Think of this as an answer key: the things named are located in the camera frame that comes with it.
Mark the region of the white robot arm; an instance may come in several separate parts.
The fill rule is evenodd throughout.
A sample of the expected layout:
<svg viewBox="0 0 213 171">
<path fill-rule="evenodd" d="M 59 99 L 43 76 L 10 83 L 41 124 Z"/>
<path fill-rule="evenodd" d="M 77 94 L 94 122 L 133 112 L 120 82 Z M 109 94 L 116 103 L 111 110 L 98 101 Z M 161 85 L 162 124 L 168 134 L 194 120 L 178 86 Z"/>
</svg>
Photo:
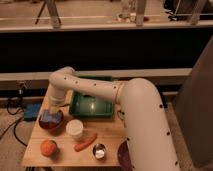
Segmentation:
<svg viewBox="0 0 213 171">
<path fill-rule="evenodd" d="M 49 85 L 49 107 L 61 106 L 70 89 L 121 107 L 133 171 L 181 171 L 160 94 L 149 80 L 84 79 L 64 67 L 51 73 Z"/>
</svg>

